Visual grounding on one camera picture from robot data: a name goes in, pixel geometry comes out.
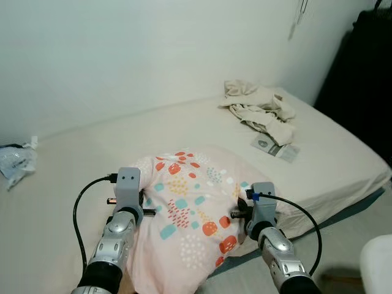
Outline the pink dotted pillow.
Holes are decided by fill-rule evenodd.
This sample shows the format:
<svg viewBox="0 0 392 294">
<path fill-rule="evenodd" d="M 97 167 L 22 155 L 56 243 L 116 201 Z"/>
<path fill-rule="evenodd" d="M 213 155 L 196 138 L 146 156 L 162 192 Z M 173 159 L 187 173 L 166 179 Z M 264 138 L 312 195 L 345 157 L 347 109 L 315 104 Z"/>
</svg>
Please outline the pink dotted pillow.
<svg viewBox="0 0 392 294">
<path fill-rule="evenodd" d="M 218 146 L 142 157 L 146 217 L 135 234 L 126 276 L 139 294 L 194 294 L 228 257 L 252 252 L 242 219 L 232 219 L 238 185 L 268 177 Z"/>
</svg>

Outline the white plastic chair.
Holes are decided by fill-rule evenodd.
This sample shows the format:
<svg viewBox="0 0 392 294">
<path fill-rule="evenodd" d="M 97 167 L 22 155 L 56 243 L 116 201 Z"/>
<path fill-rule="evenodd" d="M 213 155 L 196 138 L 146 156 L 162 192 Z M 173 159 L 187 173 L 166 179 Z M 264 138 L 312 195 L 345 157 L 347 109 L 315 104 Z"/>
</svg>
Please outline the white plastic chair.
<svg viewBox="0 0 392 294">
<path fill-rule="evenodd" d="M 368 241 L 361 250 L 360 272 L 365 294 L 392 294 L 392 235 Z"/>
</svg>

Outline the grey white paper package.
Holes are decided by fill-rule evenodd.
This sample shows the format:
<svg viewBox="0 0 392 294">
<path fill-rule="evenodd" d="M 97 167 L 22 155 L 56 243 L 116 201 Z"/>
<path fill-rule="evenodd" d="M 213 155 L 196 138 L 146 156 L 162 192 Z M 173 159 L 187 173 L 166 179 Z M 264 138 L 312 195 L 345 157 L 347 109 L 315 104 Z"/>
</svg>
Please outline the grey white paper package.
<svg viewBox="0 0 392 294">
<path fill-rule="evenodd" d="M 294 162 L 300 153 L 299 146 L 278 145 L 274 139 L 267 134 L 258 134 L 257 137 L 252 140 L 251 146 L 260 149 L 263 153 L 267 153 L 289 163 Z"/>
</svg>

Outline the beige bed mattress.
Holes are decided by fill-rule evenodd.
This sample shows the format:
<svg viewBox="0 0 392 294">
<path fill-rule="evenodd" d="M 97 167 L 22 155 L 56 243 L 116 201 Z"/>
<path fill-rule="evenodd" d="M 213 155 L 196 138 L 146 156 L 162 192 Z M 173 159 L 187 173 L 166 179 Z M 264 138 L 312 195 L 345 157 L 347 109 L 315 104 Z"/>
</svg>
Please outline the beige bed mattress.
<svg viewBox="0 0 392 294">
<path fill-rule="evenodd" d="M 64 294 L 81 277 L 72 208 L 82 188 L 151 155 L 217 146 L 268 177 L 322 223 L 380 190 L 390 167 L 369 146 L 282 91 L 296 110 L 294 162 L 251 146 L 258 132 L 219 106 L 223 95 L 101 121 L 41 139 L 34 173 L 6 190 L 0 174 L 0 294 Z"/>
</svg>

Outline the beige crumpled clothes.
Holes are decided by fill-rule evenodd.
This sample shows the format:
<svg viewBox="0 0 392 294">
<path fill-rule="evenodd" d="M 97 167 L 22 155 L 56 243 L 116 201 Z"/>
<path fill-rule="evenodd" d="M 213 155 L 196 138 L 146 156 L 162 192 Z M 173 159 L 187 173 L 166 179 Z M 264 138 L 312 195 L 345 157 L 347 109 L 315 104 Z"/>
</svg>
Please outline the beige crumpled clothes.
<svg viewBox="0 0 392 294">
<path fill-rule="evenodd" d="M 267 134 L 277 145 L 290 145 L 296 127 L 292 124 L 296 110 L 284 101 L 283 92 L 244 80 L 224 82 L 224 99 L 219 106 L 226 108 L 241 123 Z"/>
</svg>

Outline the clear plastic bag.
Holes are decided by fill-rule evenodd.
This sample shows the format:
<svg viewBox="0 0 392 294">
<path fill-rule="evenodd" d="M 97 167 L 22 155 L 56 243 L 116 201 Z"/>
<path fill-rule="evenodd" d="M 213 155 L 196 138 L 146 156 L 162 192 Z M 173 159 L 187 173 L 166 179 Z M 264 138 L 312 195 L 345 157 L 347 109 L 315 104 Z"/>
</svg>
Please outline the clear plastic bag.
<svg viewBox="0 0 392 294">
<path fill-rule="evenodd" d="M 6 190 L 11 190 L 23 177 L 36 170 L 37 141 L 37 136 L 33 135 L 24 145 L 0 146 L 0 173 L 6 177 Z"/>
</svg>

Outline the black cabinet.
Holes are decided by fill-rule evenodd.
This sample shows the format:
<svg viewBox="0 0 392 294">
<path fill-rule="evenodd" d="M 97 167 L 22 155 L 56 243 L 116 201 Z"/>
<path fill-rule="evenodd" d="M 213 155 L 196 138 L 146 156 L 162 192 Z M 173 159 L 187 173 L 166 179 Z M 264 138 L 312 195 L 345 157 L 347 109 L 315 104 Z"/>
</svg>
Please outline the black cabinet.
<svg viewBox="0 0 392 294">
<path fill-rule="evenodd" d="M 345 34 L 315 108 L 392 165 L 392 19 L 382 2 L 360 12 Z"/>
</svg>

